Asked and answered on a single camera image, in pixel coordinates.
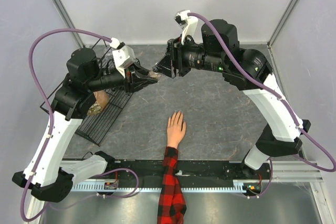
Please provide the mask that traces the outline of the nail polish bottle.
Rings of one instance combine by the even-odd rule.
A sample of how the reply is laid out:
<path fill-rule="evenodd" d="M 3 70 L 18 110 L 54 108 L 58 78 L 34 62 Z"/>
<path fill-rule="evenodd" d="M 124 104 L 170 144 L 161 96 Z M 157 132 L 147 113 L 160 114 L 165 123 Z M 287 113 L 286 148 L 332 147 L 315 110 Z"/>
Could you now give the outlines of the nail polish bottle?
<path fill-rule="evenodd" d="M 148 74 L 148 77 L 155 79 L 155 80 L 159 80 L 161 75 L 157 72 L 150 71 Z"/>

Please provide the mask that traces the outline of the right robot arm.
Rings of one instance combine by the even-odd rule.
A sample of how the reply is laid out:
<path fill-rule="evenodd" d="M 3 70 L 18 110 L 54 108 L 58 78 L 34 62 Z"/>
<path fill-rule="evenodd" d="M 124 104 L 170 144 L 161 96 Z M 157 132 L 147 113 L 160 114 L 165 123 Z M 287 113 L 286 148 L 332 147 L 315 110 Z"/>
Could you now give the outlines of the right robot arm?
<path fill-rule="evenodd" d="M 213 19 L 211 24 L 250 77 L 282 94 L 272 67 L 262 52 L 240 48 L 237 28 L 227 21 Z M 226 82 L 253 101 L 266 119 L 267 125 L 242 161 L 240 172 L 245 178 L 254 178 L 270 157 L 298 154 L 302 147 L 299 138 L 302 133 L 284 104 L 238 71 L 206 24 L 202 25 L 201 33 L 203 41 L 200 44 L 191 35 L 180 35 L 168 40 L 165 55 L 153 67 L 153 71 L 172 79 L 176 76 L 183 77 L 192 69 L 220 72 Z"/>

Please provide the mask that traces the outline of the red plaid sleeve forearm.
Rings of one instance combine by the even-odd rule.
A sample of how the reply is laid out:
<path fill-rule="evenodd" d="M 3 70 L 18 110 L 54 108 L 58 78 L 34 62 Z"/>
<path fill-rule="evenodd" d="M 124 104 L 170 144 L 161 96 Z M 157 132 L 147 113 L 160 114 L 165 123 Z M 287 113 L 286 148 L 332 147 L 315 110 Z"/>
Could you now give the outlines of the red plaid sleeve forearm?
<path fill-rule="evenodd" d="M 157 223 L 184 223 L 187 205 L 176 176 L 178 150 L 166 147 L 163 159 L 163 180 L 158 203 Z"/>

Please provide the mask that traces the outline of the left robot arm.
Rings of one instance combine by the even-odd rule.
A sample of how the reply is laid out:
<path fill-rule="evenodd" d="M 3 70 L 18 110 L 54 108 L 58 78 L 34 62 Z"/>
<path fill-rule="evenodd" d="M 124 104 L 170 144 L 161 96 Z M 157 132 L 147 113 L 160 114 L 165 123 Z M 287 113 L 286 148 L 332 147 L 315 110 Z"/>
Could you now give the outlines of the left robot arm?
<path fill-rule="evenodd" d="M 38 150 L 27 168 L 12 178 L 38 200 L 60 202 L 74 185 L 94 176 L 114 175 L 113 157 L 102 151 L 75 164 L 61 165 L 72 136 L 96 102 L 95 92 L 124 87 L 126 93 L 134 93 L 158 82 L 159 76 L 139 64 L 132 48 L 123 46 L 113 55 L 115 68 L 111 70 L 90 48 L 77 49 L 67 61 L 68 73 L 55 93 Z"/>

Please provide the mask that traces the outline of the mannequin hand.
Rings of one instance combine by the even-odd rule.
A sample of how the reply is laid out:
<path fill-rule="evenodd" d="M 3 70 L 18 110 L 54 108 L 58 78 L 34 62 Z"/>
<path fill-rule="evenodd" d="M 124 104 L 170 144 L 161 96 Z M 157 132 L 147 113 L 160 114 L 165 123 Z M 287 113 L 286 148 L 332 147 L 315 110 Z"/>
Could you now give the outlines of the mannequin hand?
<path fill-rule="evenodd" d="M 181 111 L 174 112 L 167 123 L 167 147 L 177 149 L 186 133 L 186 122 Z"/>

